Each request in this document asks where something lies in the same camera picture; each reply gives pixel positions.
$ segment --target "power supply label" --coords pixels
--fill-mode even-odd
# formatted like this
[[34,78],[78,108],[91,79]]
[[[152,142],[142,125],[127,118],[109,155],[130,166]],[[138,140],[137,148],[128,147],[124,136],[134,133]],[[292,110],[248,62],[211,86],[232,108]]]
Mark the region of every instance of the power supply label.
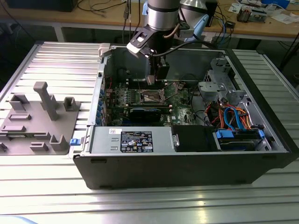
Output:
[[121,152],[152,153],[153,151],[151,132],[121,132]]

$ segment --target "green circuit board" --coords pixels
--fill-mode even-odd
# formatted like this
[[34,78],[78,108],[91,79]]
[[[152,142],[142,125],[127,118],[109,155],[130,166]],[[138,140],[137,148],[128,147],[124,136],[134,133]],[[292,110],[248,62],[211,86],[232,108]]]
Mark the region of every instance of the green circuit board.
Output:
[[125,84],[118,84],[106,97],[111,126],[134,126],[129,120],[129,110],[136,107],[162,111],[160,121],[149,126],[197,124],[190,106],[190,89],[182,84],[171,83],[160,90],[129,89]]

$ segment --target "motherboard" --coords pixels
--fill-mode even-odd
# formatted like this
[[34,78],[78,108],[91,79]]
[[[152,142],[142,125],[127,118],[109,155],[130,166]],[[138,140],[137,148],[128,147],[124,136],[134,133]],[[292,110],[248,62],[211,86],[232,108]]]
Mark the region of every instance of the motherboard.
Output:
[[106,91],[108,125],[196,125],[192,91],[183,82],[166,82],[155,89],[141,82],[118,83]]

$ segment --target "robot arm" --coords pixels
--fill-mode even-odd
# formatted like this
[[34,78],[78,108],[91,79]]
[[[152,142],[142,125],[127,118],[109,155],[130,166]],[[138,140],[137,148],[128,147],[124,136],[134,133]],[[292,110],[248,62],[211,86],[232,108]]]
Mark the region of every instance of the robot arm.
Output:
[[175,34],[185,41],[200,36],[208,15],[202,0],[148,0],[147,6],[146,26],[130,40],[127,48],[136,57],[148,58],[150,71],[146,80],[153,84],[166,78],[169,64],[165,56],[152,55],[168,51]]

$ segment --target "wooden table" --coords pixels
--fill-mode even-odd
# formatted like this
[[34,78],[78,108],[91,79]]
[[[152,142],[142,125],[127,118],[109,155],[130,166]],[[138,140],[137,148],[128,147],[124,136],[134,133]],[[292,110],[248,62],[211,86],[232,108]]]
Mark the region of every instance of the wooden table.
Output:
[[[90,0],[92,4],[101,3],[104,0]],[[234,0],[219,0],[223,14],[228,17],[228,20],[235,22],[233,37],[249,38],[249,39],[266,39],[266,40],[281,40],[291,41],[299,31],[299,23],[291,23],[285,25],[272,18],[267,18],[266,23],[248,22],[240,23],[236,20],[236,14],[228,12],[229,5]],[[98,8],[104,8],[111,5],[121,3],[121,0],[111,0],[111,2],[99,5]],[[94,29],[117,29],[122,30],[123,27],[123,12],[125,4],[105,10],[101,15],[83,11],[79,8],[74,8],[71,13],[33,10],[33,9],[10,9],[4,3],[10,14],[22,24],[52,26],[55,29],[58,41],[63,42],[64,36],[61,30],[62,27],[75,28],[94,28]],[[89,9],[88,0],[84,0],[80,6]],[[290,10],[299,10],[299,6],[290,6]],[[132,3],[132,26],[135,27],[138,23],[138,3]],[[0,7],[0,21],[3,23],[14,22],[8,14]],[[214,19],[211,27],[205,28],[203,35],[212,38],[221,32],[221,27],[217,20]]]

